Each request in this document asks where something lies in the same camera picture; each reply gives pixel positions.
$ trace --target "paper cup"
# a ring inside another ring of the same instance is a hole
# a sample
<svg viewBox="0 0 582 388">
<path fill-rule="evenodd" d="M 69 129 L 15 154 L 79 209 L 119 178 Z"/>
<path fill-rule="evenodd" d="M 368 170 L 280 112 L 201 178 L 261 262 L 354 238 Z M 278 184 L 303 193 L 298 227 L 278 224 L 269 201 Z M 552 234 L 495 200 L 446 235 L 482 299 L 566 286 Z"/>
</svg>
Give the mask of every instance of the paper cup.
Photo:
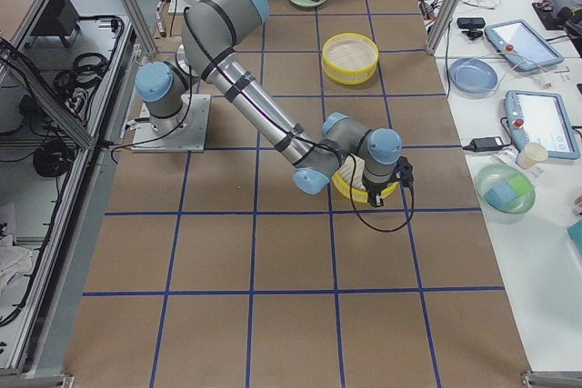
<svg viewBox="0 0 582 388">
<path fill-rule="evenodd" d="M 527 143 L 524 150 L 517 155 L 516 163 L 521 168 L 529 168 L 546 160 L 547 150 L 542 144 Z"/>
</svg>

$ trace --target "green bowl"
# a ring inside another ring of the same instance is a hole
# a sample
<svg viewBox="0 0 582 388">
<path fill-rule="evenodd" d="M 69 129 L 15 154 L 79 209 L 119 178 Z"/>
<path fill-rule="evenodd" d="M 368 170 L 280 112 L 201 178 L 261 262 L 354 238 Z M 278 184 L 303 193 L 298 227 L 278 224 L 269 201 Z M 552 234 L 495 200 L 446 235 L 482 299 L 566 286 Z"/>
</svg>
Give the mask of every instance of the green bowl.
<svg viewBox="0 0 582 388">
<path fill-rule="evenodd" d="M 529 179 L 509 165 L 488 165 L 477 175 L 475 186 L 479 196 L 487 204 L 503 213 L 526 213 L 536 201 L 536 190 Z"/>
</svg>

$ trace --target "metal mounting plate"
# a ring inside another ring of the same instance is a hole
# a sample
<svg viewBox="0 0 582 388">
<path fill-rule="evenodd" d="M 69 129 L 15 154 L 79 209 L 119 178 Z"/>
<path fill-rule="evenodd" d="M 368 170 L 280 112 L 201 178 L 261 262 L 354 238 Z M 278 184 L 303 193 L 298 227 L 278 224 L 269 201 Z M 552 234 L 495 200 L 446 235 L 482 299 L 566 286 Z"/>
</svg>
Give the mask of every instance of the metal mounting plate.
<svg viewBox="0 0 582 388">
<path fill-rule="evenodd" d="M 190 94 L 182 95 L 185 104 Z M 135 129 L 134 143 L 147 141 L 147 144 L 132 146 L 134 152 L 204 152 L 206 128 L 210 112 L 210 95 L 192 95 L 192 103 L 184 127 L 176 129 L 166 138 L 157 139 L 158 134 L 150 123 L 139 124 Z M 149 117 L 146 105 L 142 106 L 140 117 Z"/>
</svg>

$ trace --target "charger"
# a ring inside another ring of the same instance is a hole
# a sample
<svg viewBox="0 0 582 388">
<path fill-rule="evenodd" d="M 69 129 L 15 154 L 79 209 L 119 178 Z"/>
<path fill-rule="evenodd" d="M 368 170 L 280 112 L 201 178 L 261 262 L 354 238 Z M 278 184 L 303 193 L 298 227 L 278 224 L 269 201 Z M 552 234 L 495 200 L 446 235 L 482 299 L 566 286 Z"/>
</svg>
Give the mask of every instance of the charger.
<svg viewBox="0 0 582 388">
<path fill-rule="evenodd" d="M 500 136 L 486 136 L 483 138 L 473 138 L 471 142 L 463 147 L 463 150 L 469 152 L 495 152 L 507 147 Z"/>
</svg>

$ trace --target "tablet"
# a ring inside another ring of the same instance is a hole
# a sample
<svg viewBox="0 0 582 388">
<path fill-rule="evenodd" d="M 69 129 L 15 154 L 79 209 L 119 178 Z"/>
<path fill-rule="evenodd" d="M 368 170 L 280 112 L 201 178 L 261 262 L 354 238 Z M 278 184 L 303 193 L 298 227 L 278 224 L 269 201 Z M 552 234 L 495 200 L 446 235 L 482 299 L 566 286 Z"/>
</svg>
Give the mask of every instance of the tablet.
<svg viewBox="0 0 582 388">
<path fill-rule="evenodd" d="M 518 150 L 527 143 L 540 143 L 555 158 L 578 159 L 572 124 L 567 118 L 562 97 L 553 93 L 511 90 L 506 94 L 505 108 L 509 132 Z M 517 119 L 523 125 L 515 127 Z"/>
<path fill-rule="evenodd" d="M 562 55 L 523 20 L 486 26 L 485 35 L 517 70 L 535 70 L 564 61 Z M 507 51 L 508 45 L 513 45 L 511 52 Z"/>
</svg>

